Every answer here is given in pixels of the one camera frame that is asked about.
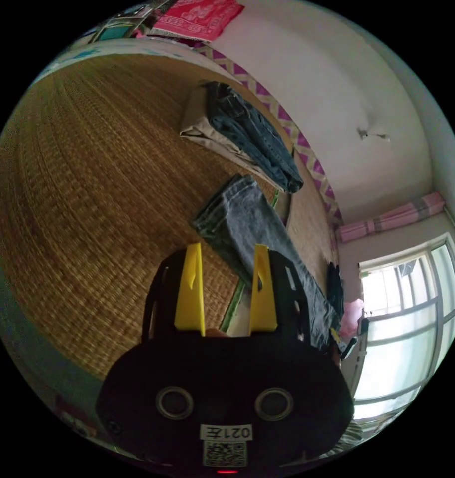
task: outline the blue jeans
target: blue jeans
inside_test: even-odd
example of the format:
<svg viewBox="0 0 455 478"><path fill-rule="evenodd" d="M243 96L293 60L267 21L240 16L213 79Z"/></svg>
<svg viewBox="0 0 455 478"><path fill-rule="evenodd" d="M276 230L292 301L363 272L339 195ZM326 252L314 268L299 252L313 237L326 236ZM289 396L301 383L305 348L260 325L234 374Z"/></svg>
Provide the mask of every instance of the blue jeans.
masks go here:
<svg viewBox="0 0 455 478"><path fill-rule="evenodd" d="M211 127L244 151L284 191L297 192L304 182L267 118L229 85L212 81L205 87Z"/></svg>
<svg viewBox="0 0 455 478"><path fill-rule="evenodd" d="M292 261L308 301L311 345L323 349L328 344L329 327L338 328L339 317L252 176L237 174L230 179L199 211L192 226L249 289L256 244L266 245Z"/></svg>

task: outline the window frame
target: window frame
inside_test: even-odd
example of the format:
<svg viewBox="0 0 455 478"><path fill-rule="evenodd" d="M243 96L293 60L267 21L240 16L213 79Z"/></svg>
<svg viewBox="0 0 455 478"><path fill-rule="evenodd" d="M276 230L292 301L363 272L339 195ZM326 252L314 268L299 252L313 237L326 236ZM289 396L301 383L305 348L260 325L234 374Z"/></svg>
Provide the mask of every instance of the window frame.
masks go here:
<svg viewBox="0 0 455 478"><path fill-rule="evenodd" d="M418 393L420 393L423 390L423 388L425 387L425 385L428 383L428 381L434 375L435 370L437 368L437 362L438 362L439 357L440 357L440 350L441 350L441 346L442 346L442 336L443 336L444 324L446 324L449 320L451 320L455 317L455 308L450 313L444 315L442 285L440 283L437 267L435 265L435 262L434 262L433 256L432 256L432 251L433 250L435 250L437 248L440 248L444 245L446 246L448 255L450 256L450 260L452 262L453 271L454 271L454 275L455 275L455 245L454 245L452 237L449 233L445 233L445 234L435 238L434 240L432 240L428 243L422 244L421 246L418 246L418 247L413 248L413 249L409 249L409 250L404 251L402 253L398 253L398 254L395 254L395 255L383 257L381 259L377 259L377 260L373 260L373 261L367 261L367 262L363 262L363 263L359 264L359 277L360 277L360 280L361 280L362 274L364 274L366 272L374 272L374 271L378 271L379 269L382 269L382 268L385 268L385 267L390 267L390 266L395 267L395 270L397 271L396 266L399 266L399 265L404 264L406 262L412 261L414 259L420 259L421 257L425 257L427 259L428 265L430 266L430 269L431 269L434 286L437 290L437 296L434 297L434 298L432 298L430 296L425 267L424 267L423 261L420 260L419 264L420 264L420 267L422 269L422 274L423 274L424 281L425 281L425 287L426 287L426 290L427 290L427 298L428 299L427 299L426 302L415 305L415 300L413 300L413 303L414 303L413 307L405 308L404 307L404 298L403 298L402 287L401 287L401 284L400 284L400 276L399 276L398 272L396 272L397 285L399 286L399 292L400 292L400 298L401 298L401 311L400 312L393 312L393 313L390 313L390 314L384 314L384 315L381 315L381 316L368 317L368 316L366 316L365 310L364 310L364 314L363 314L364 317L368 318L370 321L378 321L378 320L385 320L385 319L390 319L390 318L393 318L393 317L398 317L398 316L401 316L401 315L406 315L408 313L412 313L412 312L415 312L415 311L418 311L418 310L422 310L422 309L424 309L426 307L429 307L429 306L432 306L434 304L435 305L435 310L436 310L436 320L435 320L434 323L429 324L429 325L424 326L424 327L421 327L420 329L417 329L413 332L410 332L410 333L407 333L407 334L404 334L404 335L401 335L401 336L396 336L396 337L393 337L393 338L389 338L389 339L370 341L370 343L368 343L368 332L359 337L359 353L358 353L358 357L357 357L357 364L355 366L354 378L353 378L352 387L351 387L351 393L352 393L352 397L354 397L354 404L355 405L367 405L367 404L372 404L372 403L377 403L377 402L381 402L381 401L395 399L395 398L398 398L399 396L404 395L406 393L409 393L412 390L415 390L417 388L419 389ZM412 281L411 280L410 280L410 286L411 286L411 289L412 289L412 298L413 298L414 297L414 295L413 295L414 292L413 292L413 286L412 286ZM358 388L358 385L359 385L359 382L360 382L360 377L362 375L363 366L364 366L364 363L365 363L365 357L366 357L367 352L368 352L367 351L367 344L369 346L371 346L372 344L383 345L383 344L388 344L388 343L391 343L391 342L396 342L396 341L399 341L399 340L405 340L407 338L414 337L418 334L421 334L421 333L425 332L426 330L430 330L431 328L436 329L435 347L434 347L434 350L433 350L433 355L432 355L432 358L431 358L430 367L428 369L428 372L427 372L427 375L426 375L425 378L423 378L419 382L415 383L414 385L411 385L408 388L405 388L403 390L399 390L398 392L391 393L389 395L385 395L385 396L382 396L382 397L371 398L371 399L358 399L358 400L355 399L355 394L357 392L357 388ZM386 415L394 415L395 413L404 410L407 406L408 406L408 404L407 405L402 405L402 406L398 407L396 410L392 410L390 412L383 413L383 414L381 414L377 417L369 417L369 418L359 419L358 421L365 421L366 423L367 422L372 422L372 421L375 421L376 419L380 419L381 417L384 417Z"/></svg>

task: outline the pink bag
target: pink bag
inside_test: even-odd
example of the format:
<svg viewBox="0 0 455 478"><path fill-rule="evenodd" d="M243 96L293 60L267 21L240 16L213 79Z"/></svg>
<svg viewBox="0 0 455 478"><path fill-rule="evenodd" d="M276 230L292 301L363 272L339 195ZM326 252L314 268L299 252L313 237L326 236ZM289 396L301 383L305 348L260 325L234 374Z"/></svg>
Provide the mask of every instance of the pink bag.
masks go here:
<svg viewBox="0 0 455 478"><path fill-rule="evenodd" d="M344 314L341 319L339 335L342 339L351 339L358 335L358 321L362 317L365 304L362 299L354 302L344 302Z"/></svg>
<svg viewBox="0 0 455 478"><path fill-rule="evenodd" d="M236 0L178 0L154 25L156 34L173 35L210 42L244 7Z"/></svg>

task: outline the red towel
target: red towel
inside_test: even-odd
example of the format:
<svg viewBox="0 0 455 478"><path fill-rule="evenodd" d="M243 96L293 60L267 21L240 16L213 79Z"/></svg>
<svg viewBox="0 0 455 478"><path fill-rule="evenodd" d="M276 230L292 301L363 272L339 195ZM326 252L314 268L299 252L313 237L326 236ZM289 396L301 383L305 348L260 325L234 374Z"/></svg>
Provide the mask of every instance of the red towel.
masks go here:
<svg viewBox="0 0 455 478"><path fill-rule="evenodd" d="M178 0L154 25L159 31L211 42L242 11L236 0Z"/></svg>

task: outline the woven mat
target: woven mat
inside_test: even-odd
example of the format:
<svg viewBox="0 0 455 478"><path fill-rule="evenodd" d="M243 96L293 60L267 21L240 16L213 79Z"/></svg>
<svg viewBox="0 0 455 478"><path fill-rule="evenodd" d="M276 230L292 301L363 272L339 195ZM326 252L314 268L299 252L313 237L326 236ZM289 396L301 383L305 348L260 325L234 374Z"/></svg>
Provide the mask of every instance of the woven mat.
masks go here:
<svg viewBox="0 0 455 478"><path fill-rule="evenodd" d="M294 153L294 160L304 186L292 195L287 233L325 295L327 266L329 262L337 263L331 249L330 222L314 180L297 153Z"/></svg>
<svg viewBox="0 0 455 478"><path fill-rule="evenodd" d="M220 80L179 60L86 59L42 79L0 139L0 260L24 310L70 360L103 378L138 343L162 259L200 238L190 219L243 169L179 138L189 91ZM267 199L274 188L259 180ZM238 284L202 243L205 315L221 323Z"/></svg>

